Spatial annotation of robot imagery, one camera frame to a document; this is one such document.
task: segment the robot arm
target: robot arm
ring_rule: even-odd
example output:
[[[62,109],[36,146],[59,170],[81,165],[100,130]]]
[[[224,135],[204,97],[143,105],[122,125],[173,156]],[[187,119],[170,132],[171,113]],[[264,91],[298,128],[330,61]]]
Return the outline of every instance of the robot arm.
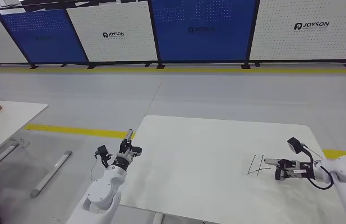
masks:
[[[109,224],[121,201],[121,193],[118,188],[124,183],[127,168],[133,158],[140,156],[142,149],[132,146],[131,137],[133,130],[128,130],[123,139],[117,157],[113,164],[109,165],[111,155],[105,146],[101,146],[95,152],[95,158],[100,156],[102,164],[106,168],[103,177],[95,180],[88,187],[83,198],[74,209],[67,224],[94,223]]]
[[[301,144],[297,139],[291,138],[288,144],[293,152],[305,153],[310,162],[290,161],[286,159],[264,160],[266,164],[276,166],[275,180],[282,181],[287,178],[306,178],[310,183],[321,190],[327,190],[335,185],[342,205],[346,211],[346,156],[341,156],[336,160],[313,160],[305,144]],[[312,179],[329,184],[322,188],[317,186]]]

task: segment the blue panel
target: blue panel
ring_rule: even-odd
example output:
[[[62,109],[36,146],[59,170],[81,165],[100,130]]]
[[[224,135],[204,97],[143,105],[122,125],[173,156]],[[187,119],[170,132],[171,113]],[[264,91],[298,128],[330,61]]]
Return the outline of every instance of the blue panel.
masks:
[[[86,61],[63,10],[25,12],[2,17],[32,62]]]
[[[153,0],[162,60],[244,60],[255,0]]]

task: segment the white pegboard panel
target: white pegboard panel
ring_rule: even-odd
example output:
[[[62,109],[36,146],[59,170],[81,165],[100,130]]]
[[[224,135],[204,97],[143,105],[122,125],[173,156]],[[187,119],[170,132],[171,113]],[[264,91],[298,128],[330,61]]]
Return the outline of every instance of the white pegboard panel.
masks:
[[[15,42],[0,22],[0,63],[27,63]]]
[[[346,0],[260,1],[250,60],[291,59],[346,59]]]
[[[157,60],[147,2],[67,11],[89,61]]]

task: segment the table leg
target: table leg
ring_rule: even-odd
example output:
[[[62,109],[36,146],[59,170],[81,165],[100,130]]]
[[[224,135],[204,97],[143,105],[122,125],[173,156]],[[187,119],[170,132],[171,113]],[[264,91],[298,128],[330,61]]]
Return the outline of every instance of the table leg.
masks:
[[[55,164],[53,170],[51,170],[47,175],[39,182],[35,189],[31,192],[31,198],[37,197],[48,181],[53,177],[53,175],[58,171],[58,169],[63,165],[67,158],[72,154],[72,151],[66,151],[63,156]]]
[[[164,218],[164,214],[155,212],[153,224],[162,224],[163,218]]]
[[[15,143],[12,146],[8,146],[1,154],[0,154],[0,161],[5,158],[8,154],[10,154],[10,152],[12,152],[15,148],[17,148],[17,146],[19,146],[20,144]]]

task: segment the black marker line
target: black marker line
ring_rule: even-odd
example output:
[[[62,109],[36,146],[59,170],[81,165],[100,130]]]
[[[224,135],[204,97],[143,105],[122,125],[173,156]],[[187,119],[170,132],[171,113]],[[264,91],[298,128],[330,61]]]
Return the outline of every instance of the black marker line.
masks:
[[[262,168],[262,169],[259,169],[259,170],[267,170],[267,169],[270,169],[270,167],[269,168]]]
[[[258,171],[257,171],[257,176],[259,175],[259,171],[260,171],[260,168],[261,168],[261,164],[262,164],[262,159],[264,158],[264,156],[262,156],[262,158],[261,158],[261,162],[260,162],[260,166],[259,166],[259,169],[258,169]]]
[[[256,155],[254,155],[254,156],[253,156],[253,158],[252,158],[252,161],[251,161],[251,164],[250,164],[250,167],[249,167],[249,170],[248,170],[247,174],[249,174],[249,172],[250,172],[250,169],[251,169],[251,166],[252,166],[253,160],[255,159],[255,156],[256,156]]]

